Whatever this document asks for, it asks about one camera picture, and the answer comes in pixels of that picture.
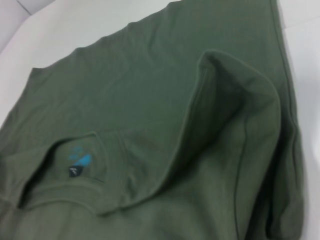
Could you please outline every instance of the printed logo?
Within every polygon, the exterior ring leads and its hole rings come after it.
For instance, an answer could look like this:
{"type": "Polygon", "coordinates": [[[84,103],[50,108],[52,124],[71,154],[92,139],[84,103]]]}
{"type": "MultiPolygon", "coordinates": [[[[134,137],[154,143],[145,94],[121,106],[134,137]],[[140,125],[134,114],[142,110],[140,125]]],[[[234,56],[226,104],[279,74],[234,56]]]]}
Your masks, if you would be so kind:
{"type": "Polygon", "coordinates": [[[91,163],[92,155],[85,153],[81,146],[76,146],[72,149],[72,154],[68,156],[68,159],[76,161],[72,166],[69,167],[69,176],[78,177],[80,176],[83,168],[91,163]]]}

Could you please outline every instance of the green t-shirt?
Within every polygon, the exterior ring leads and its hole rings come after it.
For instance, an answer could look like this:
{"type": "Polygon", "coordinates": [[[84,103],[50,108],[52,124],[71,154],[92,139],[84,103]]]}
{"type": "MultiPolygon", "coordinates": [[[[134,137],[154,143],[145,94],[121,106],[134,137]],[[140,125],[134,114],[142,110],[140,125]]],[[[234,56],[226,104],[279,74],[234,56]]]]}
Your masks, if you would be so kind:
{"type": "Polygon", "coordinates": [[[0,131],[1,240],[298,240],[276,0],[183,0],[33,69],[0,131]]]}

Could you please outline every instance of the white table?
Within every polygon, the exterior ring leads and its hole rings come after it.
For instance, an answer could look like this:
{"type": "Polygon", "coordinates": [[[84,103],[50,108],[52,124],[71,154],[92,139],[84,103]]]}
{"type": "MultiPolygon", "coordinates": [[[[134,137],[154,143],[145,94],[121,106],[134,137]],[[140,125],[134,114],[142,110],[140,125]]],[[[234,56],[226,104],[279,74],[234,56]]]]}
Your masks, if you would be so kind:
{"type": "MultiPolygon", "coordinates": [[[[32,67],[43,68],[170,0],[56,0],[24,22],[0,55],[0,124],[32,67]]],[[[279,0],[305,155],[303,240],[320,240],[320,1],[279,0]]]]}

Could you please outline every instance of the folded shirt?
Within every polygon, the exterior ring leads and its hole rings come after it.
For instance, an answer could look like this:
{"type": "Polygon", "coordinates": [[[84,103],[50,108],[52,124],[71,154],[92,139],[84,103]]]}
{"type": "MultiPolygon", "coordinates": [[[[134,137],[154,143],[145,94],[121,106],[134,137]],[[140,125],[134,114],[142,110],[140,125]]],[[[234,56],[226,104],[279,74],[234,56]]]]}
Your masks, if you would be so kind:
{"type": "Polygon", "coordinates": [[[34,68],[0,130],[0,239],[298,240],[276,0],[183,0],[34,68]]]}

